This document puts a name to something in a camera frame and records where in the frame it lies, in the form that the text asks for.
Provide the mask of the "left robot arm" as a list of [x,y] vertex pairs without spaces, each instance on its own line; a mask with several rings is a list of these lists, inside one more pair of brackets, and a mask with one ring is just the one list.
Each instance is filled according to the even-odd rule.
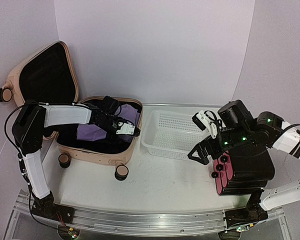
[[132,133],[134,126],[114,114],[85,103],[47,103],[28,100],[16,108],[19,112],[12,125],[13,144],[22,155],[30,191],[39,199],[38,211],[47,219],[57,214],[48,199],[51,194],[41,160],[45,128],[69,124],[93,124],[113,135]]

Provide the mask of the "pink hard-shell suitcase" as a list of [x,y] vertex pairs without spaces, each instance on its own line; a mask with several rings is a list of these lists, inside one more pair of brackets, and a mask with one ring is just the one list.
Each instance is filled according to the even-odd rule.
[[78,80],[68,46],[57,41],[17,65],[0,88],[0,102],[14,100],[12,126],[20,171],[28,183],[42,183],[40,151],[55,139],[63,168],[72,158],[115,167],[123,181],[129,174],[142,125],[143,105],[133,98],[79,98]]

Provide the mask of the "black pink tiered rack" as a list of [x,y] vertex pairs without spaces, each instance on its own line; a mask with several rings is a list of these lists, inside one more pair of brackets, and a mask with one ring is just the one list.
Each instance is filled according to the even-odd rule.
[[211,177],[218,195],[249,195],[275,176],[275,167],[264,146],[248,145],[224,152],[212,162]]

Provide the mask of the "black clothing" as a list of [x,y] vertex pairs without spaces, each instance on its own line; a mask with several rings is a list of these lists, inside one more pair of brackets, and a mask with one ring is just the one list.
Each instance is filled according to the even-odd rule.
[[[132,101],[121,101],[120,105],[129,104],[141,115],[143,107]],[[84,141],[77,140],[77,128],[79,124],[68,124],[61,125],[58,128],[57,143],[66,147],[79,148],[90,150],[93,152],[104,153],[104,154],[119,154],[127,150],[134,140],[133,136],[130,135],[112,135],[107,133],[106,139],[97,141]]]

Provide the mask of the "purple shirt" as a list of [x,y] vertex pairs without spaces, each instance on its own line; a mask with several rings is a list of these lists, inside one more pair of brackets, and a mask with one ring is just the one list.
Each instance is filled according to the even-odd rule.
[[[115,115],[130,121],[134,126],[137,126],[140,118],[138,110],[129,104],[118,107]],[[106,136],[107,132],[94,124],[79,124],[77,127],[76,139],[79,141],[105,140]]]

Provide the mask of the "white plastic mesh basket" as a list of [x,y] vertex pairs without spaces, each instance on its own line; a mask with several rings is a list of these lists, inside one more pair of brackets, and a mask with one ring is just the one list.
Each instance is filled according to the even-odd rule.
[[188,153],[207,136],[191,115],[153,110],[142,127],[141,143],[150,155],[188,160]]

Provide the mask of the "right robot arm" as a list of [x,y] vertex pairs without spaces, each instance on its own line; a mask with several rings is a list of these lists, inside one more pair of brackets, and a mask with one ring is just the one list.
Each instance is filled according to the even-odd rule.
[[266,188],[275,173],[269,149],[300,160],[300,123],[288,123],[269,111],[253,117],[241,100],[230,101],[217,112],[201,110],[192,121],[208,136],[188,158],[213,165],[218,195],[249,195],[245,207],[225,212],[228,227],[266,220],[268,211],[300,201],[300,178]]

